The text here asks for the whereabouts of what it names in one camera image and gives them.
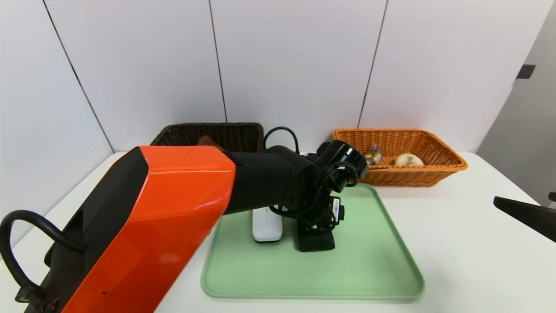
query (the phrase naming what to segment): label sticker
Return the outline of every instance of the label sticker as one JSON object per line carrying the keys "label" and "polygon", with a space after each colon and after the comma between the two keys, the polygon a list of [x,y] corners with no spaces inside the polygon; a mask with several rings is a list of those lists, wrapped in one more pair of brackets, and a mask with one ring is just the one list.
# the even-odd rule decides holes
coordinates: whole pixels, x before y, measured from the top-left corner
{"label": "label sticker", "polygon": [[340,213],[340,199],[334,198],[332,201],[332,214],[334,214],[334,222],[338,222],[338,214]]}

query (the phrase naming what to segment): orange wicker basket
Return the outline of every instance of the orange wicker basket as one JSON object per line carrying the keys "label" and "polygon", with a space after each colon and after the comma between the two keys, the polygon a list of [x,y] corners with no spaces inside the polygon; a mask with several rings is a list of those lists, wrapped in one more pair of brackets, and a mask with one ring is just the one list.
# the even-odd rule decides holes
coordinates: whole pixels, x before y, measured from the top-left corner
{"label": "orange wicker basket", "polygon": [[[374,186],[432,186],[442,179],[467,169],[467,162],[434,134],[421,129],[336,129],[334,139],[351,144],[360,153],[376,144],[383,151],[378,165],[369,166],[361,180]],[[424,166],[396,166],[400,154],[418,156]]]}

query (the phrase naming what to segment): black power cord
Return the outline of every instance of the black power cord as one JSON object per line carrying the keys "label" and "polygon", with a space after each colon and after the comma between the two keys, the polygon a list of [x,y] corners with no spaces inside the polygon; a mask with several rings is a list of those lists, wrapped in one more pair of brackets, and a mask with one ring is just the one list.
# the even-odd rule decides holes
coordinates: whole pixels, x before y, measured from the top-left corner
{"label": "black power cord", "polygon": [[274,127],[273,129],[269,130],[269,132],[266,133],[266,135],[265,135],[264,141],[262,143],[262,147],[266,150],[266,139],[269,138],[270,134],[274,133],[277,130],[286,130],[291,134],[291,136],[294,138],[294,142],[295,142],[295,153],[299,154],[299,144],[297,143],[297,136],[295,135],[293,130],[291,130],[287,127],[284,127],[284,126]]}
{"label": "black power cord", "polygon": [[70,241],[70,239],[54,224],[35,212],[25,210],[13,211],[8,213],[2,220],[2,223],[0,223],[0,255],[2,255],[8,271],[12,274],[16,283],[21,287],[16,301],[28,302],[35,307],[40,306],[43,308],[43,311],[48,311],[46,308],[53,310],[54,307],[52,304],[46,301],[45,289],[32,282],[29,277],[25,275],[13,255],[10,245],[10,236],[13,222],[17,220],[33,224],[66,249],[76,252],[83,252],[85,249],[82,244]]}

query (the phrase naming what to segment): dark brown wicker basket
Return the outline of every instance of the dark brown wicker basket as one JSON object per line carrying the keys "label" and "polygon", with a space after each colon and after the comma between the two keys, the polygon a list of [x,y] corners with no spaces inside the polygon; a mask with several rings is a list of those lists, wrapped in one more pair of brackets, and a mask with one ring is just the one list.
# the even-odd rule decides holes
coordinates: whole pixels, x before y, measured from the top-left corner
{"label": "dark brown wicker basket", "polygon": [[226,151],[260,152],[264,131],[259,123],[188,123],[165,127],[151,145],[197,145],[209,136]]}

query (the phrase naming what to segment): wicker basket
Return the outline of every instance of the wicker basket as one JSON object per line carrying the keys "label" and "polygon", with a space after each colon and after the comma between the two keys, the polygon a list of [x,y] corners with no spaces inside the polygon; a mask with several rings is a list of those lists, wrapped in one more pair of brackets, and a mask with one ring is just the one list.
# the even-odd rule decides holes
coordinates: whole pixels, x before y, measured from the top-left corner
{"label": "wicker basket", "polygon": [[[374,186],[432,186],[442,179],[465,170],[467,162],[434,134],[420,129],[337,129],[334,139],[351,144],[360,153],[371,144],[383,150],[378,165],[369,166],[361,181]],[[417,155],[424,166],[396,166],[400,154]]]}
{"label": "wicker basket", "polygon": [[189,123],[165,127],[151,145],[197,145],[208,135],[226,151],[260,152],[264,131],[259,123]]}

